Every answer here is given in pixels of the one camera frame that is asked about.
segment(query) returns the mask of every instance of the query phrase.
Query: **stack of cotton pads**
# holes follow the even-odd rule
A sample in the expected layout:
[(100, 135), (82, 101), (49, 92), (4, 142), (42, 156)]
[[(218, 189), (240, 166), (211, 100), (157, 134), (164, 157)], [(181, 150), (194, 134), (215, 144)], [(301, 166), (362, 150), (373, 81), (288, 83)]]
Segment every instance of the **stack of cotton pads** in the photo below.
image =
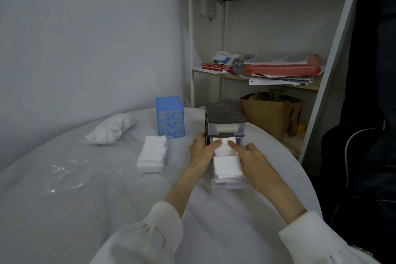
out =
[(235, 143), (236, 138), (214, 138), (213, 141), (218, 139), (222, 140), (222, 144), (215, 149), (213, 157), (215, 182), (240, 182), (242, 179), (245, 179), (245, 175), (241, 168), (239, 154), (227, 143), (228, 141)]
[(137, 168), (142, 173), (160, 173), (166, 155), (166, 136), (146, 136), (142, 151), (137, 159)]

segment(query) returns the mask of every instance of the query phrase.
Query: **plastic sheet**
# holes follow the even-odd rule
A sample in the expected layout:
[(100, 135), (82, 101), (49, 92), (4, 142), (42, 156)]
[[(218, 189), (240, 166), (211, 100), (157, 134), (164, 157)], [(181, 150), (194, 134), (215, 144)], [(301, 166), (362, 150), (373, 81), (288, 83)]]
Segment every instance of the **plastic sheet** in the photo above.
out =
[[(87, 264), (118, 229), (140, 222), (163, 200), (189, 162), (189, 146), (204, 130), (205, 110), (185, 109), (186, 136), (173, 139), (170, 165), (140, 174), (136, 160), (146, 135), (157, 134), (155, 109), (135, 112), (139, 123), (112, 146), (78, 140), (96, 121), (30, 152), (0, 173), (0, 255), (4, 263)], [(257, 127), (256, 144), (309, 210), (320, 213), (315, 192), (294, 157)], [(183, 216), (177, 263), (293, 263), (278, 231), (285, 224), (253, 190), (211, 195), (213, 172), (195, 186)]]

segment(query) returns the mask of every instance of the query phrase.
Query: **brown paper bag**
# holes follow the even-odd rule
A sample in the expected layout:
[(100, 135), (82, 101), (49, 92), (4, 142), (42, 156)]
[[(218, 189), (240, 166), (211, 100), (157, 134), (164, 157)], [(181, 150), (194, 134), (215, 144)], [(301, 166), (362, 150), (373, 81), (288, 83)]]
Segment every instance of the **brown paper bag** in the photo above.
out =
[(270, 101), (269, 93), (257, 92), (240, 98), (248, 122), (279, 140), (285, 132), (297, 135), (303, 101), (284, 95), (283, 101)]

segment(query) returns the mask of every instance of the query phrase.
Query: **cuff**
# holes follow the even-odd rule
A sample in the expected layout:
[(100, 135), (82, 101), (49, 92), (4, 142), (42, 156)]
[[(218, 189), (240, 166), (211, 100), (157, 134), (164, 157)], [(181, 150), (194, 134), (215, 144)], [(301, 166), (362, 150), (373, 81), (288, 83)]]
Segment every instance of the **cuff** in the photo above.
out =
[(296, 263), (314, 263), (347, 246), (314, 211), (300, 216), (280, 231), (279, 236)]
[(172, 253), (175, 254), (183, 237), (183, 225), (179, 214), (170, 203), (157, 202), (143, 223), (155, 226), (171, 247)]

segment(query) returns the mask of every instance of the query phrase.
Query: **white tablecloth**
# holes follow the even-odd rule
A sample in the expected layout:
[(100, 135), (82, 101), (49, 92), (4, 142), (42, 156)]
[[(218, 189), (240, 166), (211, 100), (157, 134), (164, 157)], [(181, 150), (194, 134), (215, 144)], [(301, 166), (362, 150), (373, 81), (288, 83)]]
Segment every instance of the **white tablecloth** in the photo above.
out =
[[(155, 109), (139, 117), (113, 146), (80, 143), (102, 120), (69, 131), (30, 152), (0, 174), (0, 257), (4, 263), (87, 263), (119, 228), (141, 221), (162, 200), (189, 162), (204, 131), (205, 111), (185, 108), (183, 138), (173, 139), (161, 175), (139, 174), (137, 153), (146, 135), (158, 135)], [(272, 136), (248, 123), (253, 142), (319, 214), (315, 191), (295, 158)], [(211, 195), (211, 173), (195, 187), (183, 216), (177, 263), (292, 263), (278, 231), (285, 223), (252, 188)]]

